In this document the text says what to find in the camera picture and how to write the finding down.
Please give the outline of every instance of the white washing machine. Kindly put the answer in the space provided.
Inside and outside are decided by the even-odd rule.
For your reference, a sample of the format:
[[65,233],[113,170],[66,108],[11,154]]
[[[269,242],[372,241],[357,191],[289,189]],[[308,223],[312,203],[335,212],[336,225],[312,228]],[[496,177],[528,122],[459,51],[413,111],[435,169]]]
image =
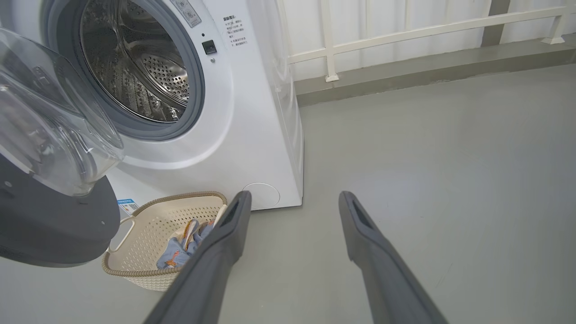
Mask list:
[[270,0],[12,0],[2,26],[66,57],[122,135],[137,204],[192,191],[302,204],[303,134]]

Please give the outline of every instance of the basket handle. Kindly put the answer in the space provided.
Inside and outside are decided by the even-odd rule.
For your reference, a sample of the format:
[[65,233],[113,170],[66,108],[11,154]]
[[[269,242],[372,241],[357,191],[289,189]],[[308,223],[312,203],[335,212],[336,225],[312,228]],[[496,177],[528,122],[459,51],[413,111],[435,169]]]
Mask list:
[[106,252],[112,254],[116,251],[118,251],[120,249],[120,247],[122,246],[122,244],[124,243],[124,241],[128,238],[128,235],[130,235],[130,232],[132,232],[132,229],[134,228],[134,225],[136,225],[136,217],[134,216],[130,216],[130,217],[126,217],[123,220],[120,221],[120,225],[124,224],[126,221],[132,221],[132,226],[130,227],[130,229],[128,230],[128,233],[126,233],[126,235],[124,235],[124,238],[122,239],[122,241],[120,241],[120,244],[118,244],[118,246],[116,248],[112,248],[111,246],[108,246],[108,248],[106,249]]

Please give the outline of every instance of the plastic laundry basket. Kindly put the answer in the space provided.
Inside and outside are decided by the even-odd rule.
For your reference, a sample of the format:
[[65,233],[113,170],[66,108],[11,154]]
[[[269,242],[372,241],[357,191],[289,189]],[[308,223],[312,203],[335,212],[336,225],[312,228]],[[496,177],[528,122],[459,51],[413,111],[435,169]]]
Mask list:
[[190,220],[213,220],[227,207],[226,197],[215,191],[160,198],[146,203],[120,223],[132,221],[128,234],[102,258],[102,268],[140,287],[166,291],[182,267],[158,270],[156,262],[168,239]]

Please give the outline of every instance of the white railing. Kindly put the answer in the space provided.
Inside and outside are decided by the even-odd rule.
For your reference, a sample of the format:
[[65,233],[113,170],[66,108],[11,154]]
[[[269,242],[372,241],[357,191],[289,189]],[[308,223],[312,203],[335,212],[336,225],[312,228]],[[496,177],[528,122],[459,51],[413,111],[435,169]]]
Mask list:
[[[284,7],[284,0],[277,0],[278,6],[280,7],[282,24],[287,33],[287,22],[286,22],[286,12]],[[330,16],[330,0],[317,0],[320,1],[321,8],[321,21],[323,26],[324,35],[324,47],[317,50],[301,52],[297,54],[292,54],[291,44],[289,36],[286,36],[286,42],[290,50],[289,63],[297,63],[308,61],[311,59],[326,57],[326,64],[328,68],[328,75],[326,76],[326,82],[338,80],[338,75],[336,73],[336,66],[334,62],[334,56],[336,54],[357,51],[363,48],[369,48],[384,44],[390,44],[395,42],[401,42],[403,40],[417,39],[421,37],[439,35],[443,33],[451,33],[457,31],[464,31],[467,29],[474,29],[486,26],[508,24],[511,22],[535,20],[541,18],[554,17],[554,23],[550,30],[550,34],[542,42],[548,44],[558,44],[563,43],[562,33],[564,31],[564,26],[568,16],[576,13],[576,0],[566,0],[565,5],[550,7],[546,9],[530,10],[526,12],[514,12],[499,14],[496,16],[488,16],[490,11],[491,1],[487,1],[486,7],[483,10],[482,18],[452,22],[447,23],[448,17],[450,16],[451,6],[453,1],[458,0],[446,0],[446,7],[444,10],[444,25],[436,25],[425,28],[411,29],[411,12],[412,12],[412,0],[406,0],[405,2],[405,17],[404,17],[404,31],[398,33],[391,33],[382,36],[369,37],[372,34],[372,1],[366,1],[366,35],[369,38],[356,40],[354,42],[334,44],[332,38],[332,23]]]

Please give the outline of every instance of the washing machine door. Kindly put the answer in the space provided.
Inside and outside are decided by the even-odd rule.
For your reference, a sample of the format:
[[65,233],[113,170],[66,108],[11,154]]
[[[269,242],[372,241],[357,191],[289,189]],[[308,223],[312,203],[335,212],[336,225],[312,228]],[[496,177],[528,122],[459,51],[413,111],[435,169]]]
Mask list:
[[0,29],[0,255],[50,266],[101,255],[119,225],[103,177],[122,158],[70,63]]

